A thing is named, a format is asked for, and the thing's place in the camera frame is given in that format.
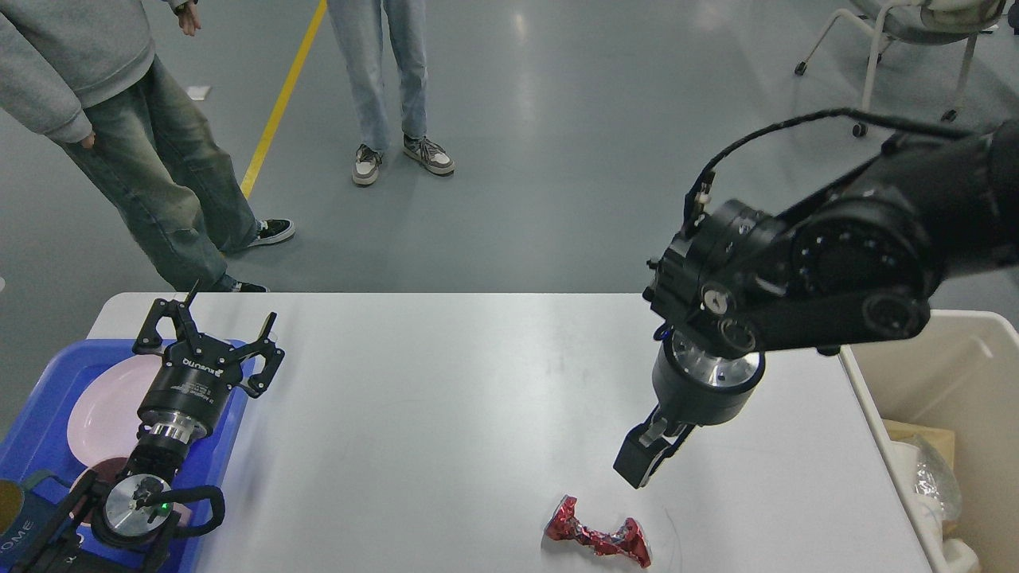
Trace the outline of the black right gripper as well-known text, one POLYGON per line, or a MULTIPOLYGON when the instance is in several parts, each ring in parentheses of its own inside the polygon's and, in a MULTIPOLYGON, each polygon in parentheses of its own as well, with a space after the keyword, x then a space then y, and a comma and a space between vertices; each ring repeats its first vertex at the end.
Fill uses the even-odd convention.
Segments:
POLYGON ((709 354, 673 331, 652 369, 658 406, 627 432, 614 460, 619 476, 633 489, 647 486, 697 427, 722 424, 738 415, 762 380, 765 356, 736 359, 709 354))

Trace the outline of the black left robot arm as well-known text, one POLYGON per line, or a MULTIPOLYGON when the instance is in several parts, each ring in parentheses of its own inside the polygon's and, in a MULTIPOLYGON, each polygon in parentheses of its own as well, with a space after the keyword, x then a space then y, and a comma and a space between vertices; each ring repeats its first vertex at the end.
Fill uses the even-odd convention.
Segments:
POLYGON ((132 342, 132 355, 155 358, 158 367, 138 401, 135 445, 123 468, 102 478, 87 466, 61 502, 33 520, 32 540, 12 572, 131 572, 127 563, 84 546, 84 522, 99 544, 141 554, 138 572, 159 571, 176 541, 222 525, 222 465, 211 461, 209 476, 194 485, 181 472, 196 470, 193 449, 216 438, 233 393, 265 394, 285 352, 271 337, 273 312, 245 344, 203 333, 190 311, 196 296, 191 290, 183 300, 157 298, 132 342))

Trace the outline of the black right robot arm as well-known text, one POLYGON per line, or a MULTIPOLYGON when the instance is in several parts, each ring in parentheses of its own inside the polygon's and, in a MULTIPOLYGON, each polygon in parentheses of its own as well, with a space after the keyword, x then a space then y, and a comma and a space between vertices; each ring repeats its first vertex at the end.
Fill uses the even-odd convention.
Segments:
POLYGON ((952 277, 1017 265, 1016 119, 965 131, 848 107, 803 114, 725 146, 685 194, 683 224, 643 298, 662 320, 658 403, 627 433, 619 475, 641 489, 696 427, 738 414, 765 355, 917 337, 952 277), (891 128, 880 152, 776 215, 729 200, 710 212, 721 160, 809 121, 891 128))

